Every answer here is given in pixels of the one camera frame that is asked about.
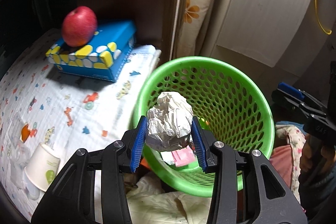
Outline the right hand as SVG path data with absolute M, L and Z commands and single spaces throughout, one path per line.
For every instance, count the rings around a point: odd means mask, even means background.
M 305 135 L 305 144 L 302 149 L 302 154 L 299 162 L 301 172 L 307 173 L 314 169 L 313 158 L 318 153 L 314 153 L 310 145 L 310 134 Z M 327 174 L 335 164 L 335 149 L 330 147 L 322 147 L 319 153 L 325 161 L 325 164 L 320 168 L 318 174 Z

